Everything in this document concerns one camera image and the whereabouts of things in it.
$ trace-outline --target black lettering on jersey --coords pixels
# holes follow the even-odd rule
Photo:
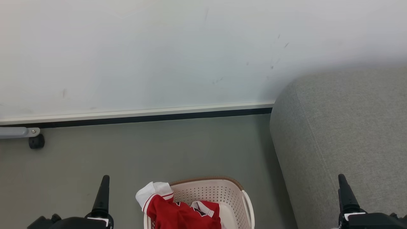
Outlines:
[[[201,212],[200,210],[198,210],[198,209],[196,209],[194,207],[193,207],[193,209],[194,209],[194,211],[197,211],[199,214],[201,214],[201,217],[207,216],[207,214]]]

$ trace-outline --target white baseboard trim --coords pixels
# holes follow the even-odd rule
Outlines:
[[[273,107],[273,104],[274,104],[274,101],[264,102],[264,103],[234,103],[234,104],[221,104],[221,105],[210,105],[210,106],[153,109],[153,110],[129,110],[129,111],[100,112],[100,113],[86,113],[86,114],[64,114],[64,115],[23,117],[23,118],[5,118],[5,119],[0,118],[0,125],[77,121],[77,120],[90,120],[90,119],[110,119],[110,118],[151,116],[151,115],[172,115],[172,114],[225,111],[225,110],[246,110],[246,109],[258,109],[258,108],[271,108],[271,107]]]

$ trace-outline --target gray floor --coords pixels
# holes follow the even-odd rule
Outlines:
[[[222,175],[249,194],[256,228],[296,228],[269,133],[269,114],[44,129],[46,146],[0,140],[3,228],[41,215],[84,216],[110,175],[115,228],[142,229],[134,196],[150,181]]]

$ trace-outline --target sofa seam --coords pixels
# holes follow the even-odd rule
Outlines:
[[[294,82],[293,84],[294,84],[295,97],[297,98],[297,102],[298,102],[298,104],[299,104],[299,106],[300,106],[300,108],[301,108],[301,110],[300,110],[300,111],[301,111],[301,114],[302,114],[302,116],[303,116],[304,119],[305,119],[305,122],[306,122],[306,125],[307,125],[308,130],[309,130],[310,133],[311,133],[312,140],[313,140],[313,142],[315,143],[315,145],[317,146],[317,147],[316,147],[317,156],[319,157],[319,159],[320,159],[321,162],[322,162],[322,168],[324,169],[324,172],[325,172],[325,174],[326,174],[326,176],[327,176],[327,178],[328,178],[328,180],[329,180],[329,182],[330,182],[331,191],[332,191],[332,193],[335,195],[335,194],[336,194],[335,186],[334,186],[334,184],[333,184],[332,177],[331,177],[330,174],[328,173],[328,169],[327,169],[327,166],[326,166],[325,158],[324,158],[324,156],[322,155],[321,148],[320,148],[318,142],[316,141],[315,134],[314,134],[314,132],[313,132],[312,129],[311,129],[311,124],[309,123],[309,120],[308,120],[307,116],[305,115],[305,112],[304,112],[303,106],[302,106],[302,104],[301,104],[300,98],[298,97],[298,93],[297,93],[297,82]]]

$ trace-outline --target black baseboard strip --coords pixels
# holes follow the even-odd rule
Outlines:
[[[137,122],[151,122],[151,121],[164,121],[164,120],[177,120],[177,119],[198,119],[198,118],[214,118],[214,117],[228,117],[228,116],[243,116],[243,115],[261,115],[271,113],[271,108],[257,108],[246,110],[223,110],[199,113],[185,113],[185,114],[163,114],[152,116],[140,117],[125,117],[125,118],[110,118],[110,119],[90,119],[78,121],[60,121],[60,122],[47,122],[47,123],[28,123],[17,125],[4,125],[1,127],[27,127],[27,128],[57,128],[57,127],[71,127],[71,126],[93,126],[105,124],[118,124],[118,123],[137,123]]]

